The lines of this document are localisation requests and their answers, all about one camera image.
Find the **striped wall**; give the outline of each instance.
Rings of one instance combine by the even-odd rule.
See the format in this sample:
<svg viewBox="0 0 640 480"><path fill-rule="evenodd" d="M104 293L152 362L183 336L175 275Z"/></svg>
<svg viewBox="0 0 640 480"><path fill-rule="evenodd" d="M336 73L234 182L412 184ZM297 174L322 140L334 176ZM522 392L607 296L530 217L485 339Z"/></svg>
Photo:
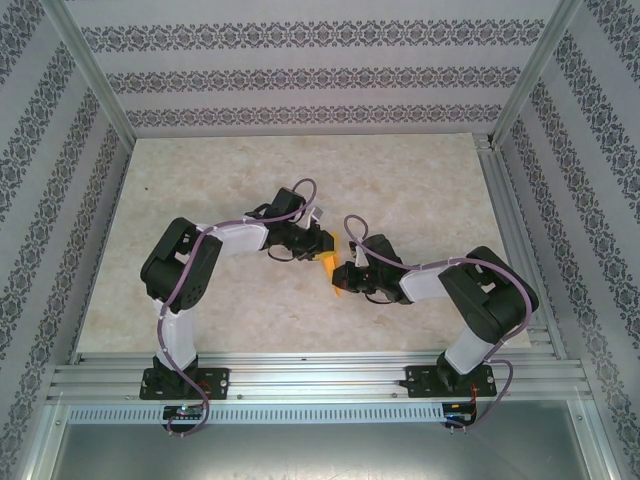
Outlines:
<svg viewBox="0 0 640 480"><path fill-rule="evenodd" d="M42 6L0 1L0 479L66 363L129 155Z"/></svg>
<svg viewBox="0 0 640 480"><path fill-rule="evenodd" d="M623 478L640 478L639 39L639 1L584 1L500 146Z"/></svg>
<svg viewBox="0 0 640 480"><path fill-rule="evenodd" d="M67 2L140 137L489 133L556 4Z"/></svg>

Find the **purple cable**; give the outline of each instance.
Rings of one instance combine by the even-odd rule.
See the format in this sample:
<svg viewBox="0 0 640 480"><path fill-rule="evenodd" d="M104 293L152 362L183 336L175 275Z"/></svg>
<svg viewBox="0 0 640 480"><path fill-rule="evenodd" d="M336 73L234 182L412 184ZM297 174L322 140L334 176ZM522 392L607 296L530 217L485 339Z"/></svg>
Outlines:
<svg viewBox="0 0 640 480"><path fill-rule="evenodd" d="M184 268L182 269L182 274L180 275L180 278L178 279L178 282L176 283L175 287L173 287L173 291L171 292L171 295L169 295L169 298L167 299L167 301L164 302L162 304L162 307L160 308L160 316L158 317L157 333L158 333L158 342L160 343L160 348L161 348L162 352L164 353L165 358L167 359L167 361L171 365L171 367L189 385L191 385L191 387L193 387L196 392L198 392L198 395L200 395L202 397L202 403L204 404L204 407L205 407L205 414L202 416L202 420L200 420L200 423L198 423L193 428L191 428L190 430L188 430L186 432L183 432L183 433L176 433L173 430L171 430L171 423L173 422L173 417L170 418L169 421L167 422L167 431L169 432L169 435L178 436L178 437L186 437L188 435L193 435L198 430L200 430L204 426L204 424L207 423L207 420L209 419L209 411L210 411L209 397L207 396L206 392L202 388L200 388L200 386L196 382L191 380L191 378L189 378L189 376L186 373L184 373L184 371L180 367L178 367L178 365L173 360L171 355L169 355L169 351L167 349L167 345L166 345L166 343L164 341L164 337L162 335L162 325L164 323L164 317L167 314L167 310L169 309L171 304L175 301L176 297L180 293L180 290L182 289L182 286L184 285L184 282L186 281L187 276L189 275L189 272L191 271L191 266L193 265L193 262L194 262L194 260L196 258L196 253L198 252L198 249L200 248L200 245L202 244L202 241L204 240L204 237L206 237L209 232L211 232L211 231L213 231L215 229L222 228L222 227L228 227L229 225L252 225L252 224L256 224L256 223L263 223L264 224L264 223L272 223L272 222L281 222L283 220L289 220L290 218L295 217L299 213L304 212L311 205L311 203L315 200L316 193L318 191L318 185L316 184L315 180L313 180L312 178L303 178L302 180L299 180L293 186L292 190L295 192L296 189L300 185L302 185L303 183L310 183L311 187L313 188L313 191L311 192L311 196L309 197L309 200L304 205L302 205L300 208L298 208L295 212L291 212L291 213L288 213L287 215L281 215L279 217L274 217L274 218L263 218L263 219L246 218L246 219L242 219L242 220L227 220L225 222L220 222L220 223L217 223L217 224L215 224L215 225L213 225L211 227L205 228L200 233L200 235L198 235L198 238L196 239L196 242L193 245L193 249L191 250L191 254L189 255L189 259L187 260L187 263L185 264Z"/></svg>
<svg viewBox="0 0 640 480"><path fill-rule="evenodd" d="M523 322L520 324L520 326L518 328L516 328L512 332L510 332L510 333L506 334L504 337L502 337L502 339L500 339L500 341L498 343L496 343L493 346L493 348L491 350L489 350L489 352L484 357L484 360L487 361L487 362L490 362L490 363L503 363L503 364L507 365L509 367L509 377L507 378L507 381L506 381L504 387L502 388L502 390L500 391L500 394L498 395L498 397L493 401L493 403L491 404L489 409L485 412L485 414L480 419L478 419L478 421L476 421L473 425L479 425L479 424L483 423L485 418L488 417L491 414L491 412L498 405L500 400L502 400L502 397L505 396L505 394L507 393L507 389L511 385L511 380L513 380L513 365L511 364L511 362L509 362L508 360L503 360L503 359L491 360L491 357L493 356L494 353L496 353L496 351L498 351L498 349L502 345L504 345L504 342L506 342L510 338L515 337L520 332L522 332L525 328L527 328L527 326L529 325L529 322L531 321L531 316L533 315L533 305L531 304L531 299L529 298L529 295L527 294L527 291L525 290L524 286L522 285L522 283L516 277L511 275L504 268L499 267L498 265L495 265L493 263L486 262L484 260L478 260L478 259L475 259L475 258L466 258L466 257L464 257L464 258L450 258L448 260L440 260L438 262L433 262L433 263L429 263L429 264L426 264L426 265L405 265L403 263L394 262L393 260L389 260L388 258L383 257L382 255L374 252L373 250L365 247L362 244L362 242L356 238L356 236L353 234L353 232L349 228L349 220L351 220L352 218L355 219L355 220L358 220L365 227L365 234L362 237L363 240L366 237L367 233L369 232L369 226L367 225L367 222L365 222L365 220L362 217L360 217L358 215L347 215L346 217L344 217L344 229L346 230L347 235L349 235L351 240L356 245L358 245L360 248L362 248L362 250L364 252L366 252L367 254L371 255L374 258L377 258L378 260L380 260L382 262L385 262L385 263L387 263L389 265L393 265L394 267L403 268L405 270L433 270L433 269L436 269L436 268L442 268L442 267L446 267L446 266L453 265L453 264L458 264L458 263L469 263L469 264L473 264L473 265L479 265L481 267L485 267L485 268L488 268L490 270L493 270L494 272L496 272L496 273L502 275L503 277L505 277L507 280L509 280L511 283L513 283L515 285L515 287L518 289L518 292L520 292L520 295L522 295L522 299L524 300L524 304L525 304L525 315L524 315ZM461 423L458 423L458 422L455 422L455 421L449 421L449 422L450 423L454 423L454 424L458 424L459 426L463 426Z"/></svg>

